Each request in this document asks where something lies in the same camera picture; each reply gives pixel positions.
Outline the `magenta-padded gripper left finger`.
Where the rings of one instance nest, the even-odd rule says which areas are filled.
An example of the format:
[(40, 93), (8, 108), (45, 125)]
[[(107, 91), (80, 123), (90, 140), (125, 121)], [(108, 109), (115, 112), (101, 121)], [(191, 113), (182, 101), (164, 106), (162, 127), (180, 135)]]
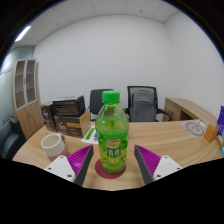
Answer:
[(93, 154), (93, 146), (86, 146), (68, 157), (57, 157), (45, 171), (82, 186)]

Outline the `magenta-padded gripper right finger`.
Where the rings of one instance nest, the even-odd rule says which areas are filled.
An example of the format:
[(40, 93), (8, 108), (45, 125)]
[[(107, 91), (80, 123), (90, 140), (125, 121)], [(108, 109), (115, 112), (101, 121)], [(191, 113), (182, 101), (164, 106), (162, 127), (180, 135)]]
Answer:
[(146, 185), (182, 169), (168, 155), (159, 156), (139, 145), (135, 146), (134, 155)]

